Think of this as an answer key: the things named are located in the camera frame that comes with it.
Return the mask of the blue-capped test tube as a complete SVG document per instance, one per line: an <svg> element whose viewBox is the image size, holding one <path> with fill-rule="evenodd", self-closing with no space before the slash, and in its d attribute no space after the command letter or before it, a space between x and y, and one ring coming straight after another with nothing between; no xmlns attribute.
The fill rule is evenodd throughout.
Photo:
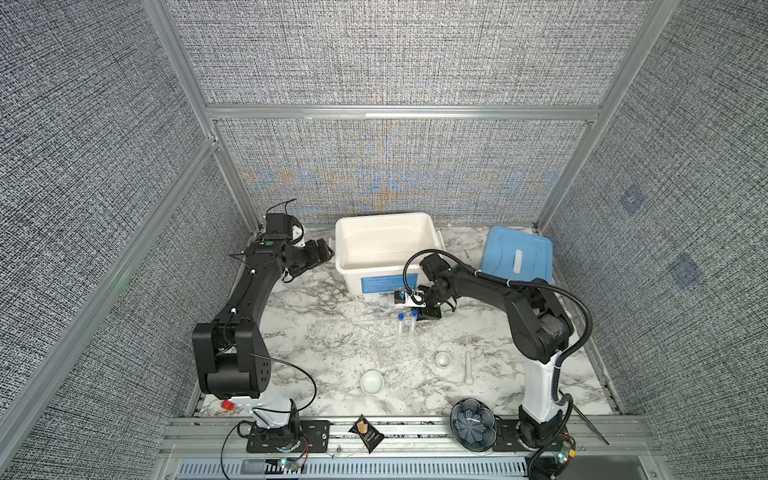
<svg viewBox="0 0 768 480"><path fill-rule="evenodd" d="M414 348L414 351L415 351L416 355L420 356L421 355L421 346L420 346L420 343L419 343L418 331L416 329L418 319L419 319L419 312L418 312L418 310L417 309L412 309L411 310L411 316L410 316L410 327L409 327L410 335L409 335L409 338L410 338L411 345Z"/></svg>
<svg viewBox="0 0 768 480"><path fill-rule="evenodd" d="M405 315L403 313L398 314L398 331L397 335L395 337L395 347L396 347L396 353L399 358L404 358L407 356L408 351L408 337L405 333Z"/></svg>

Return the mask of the white plastic storage bin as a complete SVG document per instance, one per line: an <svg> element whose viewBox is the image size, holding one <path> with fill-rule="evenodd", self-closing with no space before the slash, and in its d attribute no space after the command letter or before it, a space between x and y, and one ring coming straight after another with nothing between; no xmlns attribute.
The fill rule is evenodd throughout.
<svg viewBox="0 0 768 480"><path fill-rule="evenodd" d="M427 282L413 260L424 249L445 248L441 233L426 213L346 217L335 224L334 260L350 294L390 293Z"/></svg>

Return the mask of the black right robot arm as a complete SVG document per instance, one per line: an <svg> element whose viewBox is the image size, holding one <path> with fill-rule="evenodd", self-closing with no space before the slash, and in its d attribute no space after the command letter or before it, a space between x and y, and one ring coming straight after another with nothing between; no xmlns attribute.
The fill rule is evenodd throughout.
<svg viewBox="0 0 768 480"><path fill-rule="evenodd" d="M451 299L467 297L506 314L513 344L526 358L518 436L528 449L548 446L567 423L568 400L559 393L559 380L574 334L559 291L541 279L507 280L461 263L450 265L436 250L426 251L419 266L431 285L416 298L432 313Z"/></svg>

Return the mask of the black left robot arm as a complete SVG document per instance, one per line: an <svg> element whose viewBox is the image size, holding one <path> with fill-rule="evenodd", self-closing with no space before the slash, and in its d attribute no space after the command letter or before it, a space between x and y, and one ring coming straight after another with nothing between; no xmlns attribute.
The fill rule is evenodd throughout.
<svg viewBox="0 0 768 480"><path fill-rule="evenodd" d="M333 255L324 239L307 240L302 246L290 240L255 240L235 256L244 269L225 306L213 320L197 324L192 333L201 391L220 400L254 400L252 432L279 449L298 446L300 409L270 386L277 359L267 350L261 317L278 281L294 279Z"/></svg>

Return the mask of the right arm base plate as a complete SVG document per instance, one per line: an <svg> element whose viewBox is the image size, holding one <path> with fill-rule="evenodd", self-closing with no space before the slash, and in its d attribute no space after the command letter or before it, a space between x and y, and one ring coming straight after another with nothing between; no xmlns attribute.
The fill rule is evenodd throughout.
<svg viewBox="0 0 768 480"><path fill-rule="evenodd" d="M528 453L534 449L528 448L520 439L518 432L519 421L516 418L503 419L495 417L496 440L492 450L496 453Z"/></svg>

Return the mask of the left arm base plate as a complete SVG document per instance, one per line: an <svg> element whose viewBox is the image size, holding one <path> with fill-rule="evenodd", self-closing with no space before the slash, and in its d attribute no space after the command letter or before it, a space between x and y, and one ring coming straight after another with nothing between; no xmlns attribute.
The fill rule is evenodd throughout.
<svg viewBox="0 0 768 480"><path fill-rule="evenodd" d="M247 437L250 454L325 453L328 450L331 423L327 420L300 420L280 428L254 427Z"/></svg>

